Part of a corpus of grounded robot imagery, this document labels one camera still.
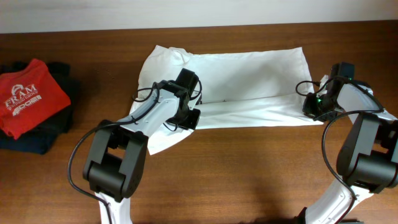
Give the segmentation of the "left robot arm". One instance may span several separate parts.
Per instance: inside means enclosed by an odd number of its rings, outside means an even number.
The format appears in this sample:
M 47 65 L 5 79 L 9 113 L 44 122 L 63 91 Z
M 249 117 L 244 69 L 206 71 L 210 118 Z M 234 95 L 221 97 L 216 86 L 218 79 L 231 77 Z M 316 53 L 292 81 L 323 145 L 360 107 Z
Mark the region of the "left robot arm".
M 149 138 L 161 127 L 194 130 L 200 110 L 189 105 L 197 98 L 199 77 L 182 69 L 176 80 L 155 82 L 149 96 L 129 116 L 103 120 L 94 135 L 83 168 L 89 196 L 99 201 L 102 223 L 131 223 L 130 197 L 144 171 Z

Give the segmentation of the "white t-shirt with robot print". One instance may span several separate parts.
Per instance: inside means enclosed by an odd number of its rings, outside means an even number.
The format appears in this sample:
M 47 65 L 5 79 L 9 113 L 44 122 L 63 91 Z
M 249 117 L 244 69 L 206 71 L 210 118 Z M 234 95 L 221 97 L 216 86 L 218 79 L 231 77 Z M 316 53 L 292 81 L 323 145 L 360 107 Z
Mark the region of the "white t-shirt with robot print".
M 313 91 L 302 48 L 233 54 L 192 54 L 156 46 L 138 79 L 139 98 L 153 82 L 175 80 L 182 69 L 201 81 L 197 129 L 309 126 L 303 94 Z

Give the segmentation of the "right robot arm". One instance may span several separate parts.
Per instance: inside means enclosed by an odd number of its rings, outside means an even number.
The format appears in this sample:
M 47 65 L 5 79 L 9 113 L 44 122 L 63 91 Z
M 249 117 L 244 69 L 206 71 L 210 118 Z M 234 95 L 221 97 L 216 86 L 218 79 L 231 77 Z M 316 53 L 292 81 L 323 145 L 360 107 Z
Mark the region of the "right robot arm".
M 302 111 L 327 125 L 322 135 L 323 160 L 334 176 L 326 192 L 303 208 L 294 223 L 342 223 L 363 200 L 397 186 L 397 118 L 375 98 L 366 82 L 354 79 L 354 65 L 337 63 L 329 76 L 305 94 Z M 332 168 L 326 154 L 331 125 L 348 117 L 353 126 Z

